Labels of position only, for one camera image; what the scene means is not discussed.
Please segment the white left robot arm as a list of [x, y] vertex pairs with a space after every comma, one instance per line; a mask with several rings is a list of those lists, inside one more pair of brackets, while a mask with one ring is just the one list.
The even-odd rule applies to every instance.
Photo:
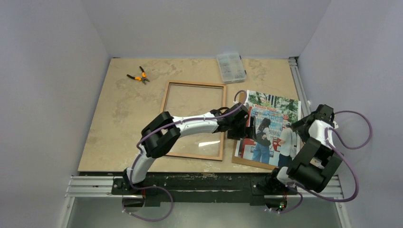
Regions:
[[234, 140], [255, 139], [255, 121], [242, 103], [189, 117], [172, 116], [168, 111], [160, 113], [141, 132], [136, 145], [139, 154], [125, 170], [123, 188], [129, 194], [137, 194], [157, 158], [165, 156], [178, 139], [201, 133], [227, 133]]

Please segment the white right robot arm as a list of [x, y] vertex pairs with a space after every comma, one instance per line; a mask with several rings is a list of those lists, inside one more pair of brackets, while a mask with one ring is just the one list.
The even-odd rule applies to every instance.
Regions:
[[304, 145], [291, 162], [272, 171], [266, 180], [270, 192], [287, 192], [286, 186], [293, 183], [316, 193], [327, 186], [342, 162], [331, 148], [332, 137], [325, 136], [327, 130], [335, 127], [334, 117], [332, 107], [320, 104], [311, 114], [291, 125], [292, 132]]

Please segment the colour photo print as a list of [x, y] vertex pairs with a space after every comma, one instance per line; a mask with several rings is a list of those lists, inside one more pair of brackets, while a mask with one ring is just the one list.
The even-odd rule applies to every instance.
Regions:
[[[291, 162], [300, 148], [300, 139], [296, 133], [292, 132], [291, 124], [301, 117], [301, 102], [281, 96], [256, 92], [258, 100], [268, 106], [275, 113], [272, 127], [275, 136], [273, 149], [278, 159], [278, 167], [286, 166]], [[246, 93], [236, 99], [246, 103]]]

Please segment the brown cardboard backing board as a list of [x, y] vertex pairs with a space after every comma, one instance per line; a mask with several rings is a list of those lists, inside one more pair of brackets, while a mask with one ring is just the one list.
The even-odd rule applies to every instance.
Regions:
[[236, 141], [232, 162], [251, 167], [274, 169], [278, 166], [278, 159], [273, 149], [275, 136], [273, 130], [273, 117], [275, 113], [258, 100], [254, 91], [247, 91], [246, 107], [251, 116], [255, 117], [256, 139], [241, 139]]

